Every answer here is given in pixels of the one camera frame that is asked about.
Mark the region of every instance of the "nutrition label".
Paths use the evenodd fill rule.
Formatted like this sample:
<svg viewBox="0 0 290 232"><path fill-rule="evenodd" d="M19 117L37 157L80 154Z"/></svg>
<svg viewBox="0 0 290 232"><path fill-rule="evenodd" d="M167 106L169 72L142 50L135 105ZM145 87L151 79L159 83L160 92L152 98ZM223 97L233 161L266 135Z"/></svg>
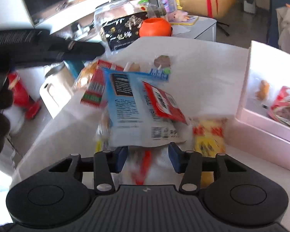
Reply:
<svg viewBox="0 0 290 232"><path fill-rule="evenodd" d="M128 76L126 74L113 73L111 78L117 96L133 97Z"/></svg>
<svg viewBox="0 0 290 232"><path fill-rule="evenodd" d="M117 119L120 123L139 122L138 110L134 100L116 99L115 106Z"/></svg>

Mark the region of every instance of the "orange ball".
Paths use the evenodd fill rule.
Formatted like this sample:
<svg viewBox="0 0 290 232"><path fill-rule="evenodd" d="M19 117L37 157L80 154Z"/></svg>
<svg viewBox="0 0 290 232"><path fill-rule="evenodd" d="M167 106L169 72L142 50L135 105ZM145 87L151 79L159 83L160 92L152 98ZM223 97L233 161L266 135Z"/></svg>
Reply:
<svg viewBox="0 0 290 232"><path fill-rule="evenodd" d="M171 36L171 24L163 18L149 18L143 21L139 36Z"/></svg>

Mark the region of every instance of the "wall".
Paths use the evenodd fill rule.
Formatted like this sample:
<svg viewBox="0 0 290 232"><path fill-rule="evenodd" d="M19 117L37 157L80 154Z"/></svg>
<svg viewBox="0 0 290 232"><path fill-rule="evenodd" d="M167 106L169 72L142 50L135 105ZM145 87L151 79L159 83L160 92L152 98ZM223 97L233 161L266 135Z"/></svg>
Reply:
<svg viewBox="0 0 290 232"><path fill-rule="evenodd" d="M33 28L23 0L0 0L0 30L17 28ZM19 74L30 96L37 100L44 82L44 68L20 70Z"/></svg>
<svg viewBox="0 0 290 232"><path fill-rule="evenodd" d="M23 0L0 0L0 30L33 28Z"/></svg>

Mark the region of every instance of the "white box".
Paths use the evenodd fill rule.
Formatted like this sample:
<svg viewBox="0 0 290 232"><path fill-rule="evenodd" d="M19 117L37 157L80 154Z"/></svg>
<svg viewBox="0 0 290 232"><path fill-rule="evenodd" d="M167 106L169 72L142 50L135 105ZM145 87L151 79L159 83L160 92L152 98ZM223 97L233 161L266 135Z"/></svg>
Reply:
<svg viewBox="0 0 290 232"><path fill-rule="evenodd" d="M270 84L270 93L261 103L254 95L263 79ZM239 107L226 142L290 170L290 127L272 120L262 107L271 106L282 86L290 87L290 55L252 41Z"/></svg>
<svg viewBox="0 0 290 232"><path fill-rule="evenodd" d="M250 4L250 3L248 3L245 0L244 1L244 11L247 12L247 13L251 13L251 14L256 13L256 4L255 4L255 1L252 4Z"/></svg>

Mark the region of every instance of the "stuffed animal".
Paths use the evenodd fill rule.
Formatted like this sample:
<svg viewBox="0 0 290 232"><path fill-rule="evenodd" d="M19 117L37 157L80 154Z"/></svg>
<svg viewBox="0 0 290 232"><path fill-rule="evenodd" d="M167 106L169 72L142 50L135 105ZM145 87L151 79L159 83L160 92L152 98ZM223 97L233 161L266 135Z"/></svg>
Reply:
<svg viewBox="0 0 290 232"><path fill-rule="evenodd" d="M177 11L168 13L168 19L169 21L175 21L175 22L187 22L189 20L188 12L177 10Z"/></svg>

